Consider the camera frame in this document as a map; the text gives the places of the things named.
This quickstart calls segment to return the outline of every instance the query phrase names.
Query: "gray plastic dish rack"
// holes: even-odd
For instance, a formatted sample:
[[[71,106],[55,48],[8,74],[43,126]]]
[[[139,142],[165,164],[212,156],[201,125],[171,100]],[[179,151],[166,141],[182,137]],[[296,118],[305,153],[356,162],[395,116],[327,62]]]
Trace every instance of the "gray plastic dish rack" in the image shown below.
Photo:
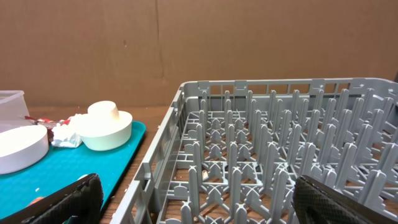
[[[378,78],[186,82],[111,223],[298,223],[303,174],[398,220],[397,95]],[[180,218],[165,217],[172,200]]]

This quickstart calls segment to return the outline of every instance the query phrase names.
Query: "wooden countertop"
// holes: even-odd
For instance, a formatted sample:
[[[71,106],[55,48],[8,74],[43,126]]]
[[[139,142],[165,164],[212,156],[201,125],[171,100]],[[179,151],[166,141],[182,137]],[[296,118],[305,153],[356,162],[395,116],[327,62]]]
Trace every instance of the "wooden countertop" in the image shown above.
[[[143,122],[146,125],[147,131],[141,148],[138,150],[138,153],[134,158],[132,164],[128,168],[126,175],[123,177],[123,180],[119,185],[116,194],[113,198],[110,198],[108,207],[106,208],[105,213],[100,221],[101,224],[109,223],[111,221],[113,213],[118,208],[120,201],[124,196],[124,190],[128,188],[128,185],[136,174],[137,169],[157,132],[157,127],[161,124],[168,108],[168,106],[118,108],[119,110],[131,113],[133,120]],[[86,112],[87,107],[79,108],[41,106],[29,108],[29,113],[34,118],[48,118],[54,120],[67,119],[69,116],[72,116],[76,113]]]

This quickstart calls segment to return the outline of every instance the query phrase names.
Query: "crumb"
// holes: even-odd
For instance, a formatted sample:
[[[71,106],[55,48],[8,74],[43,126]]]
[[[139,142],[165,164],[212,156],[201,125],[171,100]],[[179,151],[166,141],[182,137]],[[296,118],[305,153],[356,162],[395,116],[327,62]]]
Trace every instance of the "crumb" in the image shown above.
[[[209,176],[207,170],[203,170],[203,171],[201,172],[201,175],[202,175],[202,178],[203,178],[203,179],[204,179],[204,178],[207,178],[207,177]]]

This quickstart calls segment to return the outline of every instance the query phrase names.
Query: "brown cardboard backdrop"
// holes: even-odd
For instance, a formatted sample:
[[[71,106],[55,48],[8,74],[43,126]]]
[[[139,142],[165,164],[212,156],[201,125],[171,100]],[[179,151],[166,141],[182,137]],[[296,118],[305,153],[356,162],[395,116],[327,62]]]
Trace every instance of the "brown cardboard backdrop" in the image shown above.
[[[167,105],[189,80],[398,71],[398,1],[4,0],[0,89],[28,105]]]

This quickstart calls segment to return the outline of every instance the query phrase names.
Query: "white cylindrical object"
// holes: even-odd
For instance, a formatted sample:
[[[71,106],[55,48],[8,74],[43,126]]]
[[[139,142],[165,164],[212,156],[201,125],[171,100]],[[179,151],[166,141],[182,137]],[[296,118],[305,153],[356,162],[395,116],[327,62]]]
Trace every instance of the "white cylindrical object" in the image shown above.
[[[92,119],[102,123],[114,123],[119,121],[119,111],[112,101],[100,101],[88,107],[87,112]]]
[[[47,128],[31,125],[0,133],[0,174],[35,164],[49,151]]]
[[[131,136],[132,116],[118,111],[112,101],[100,101],[88,108],[78,124],[78,134],[85,145],[95,151],[117,148]]]

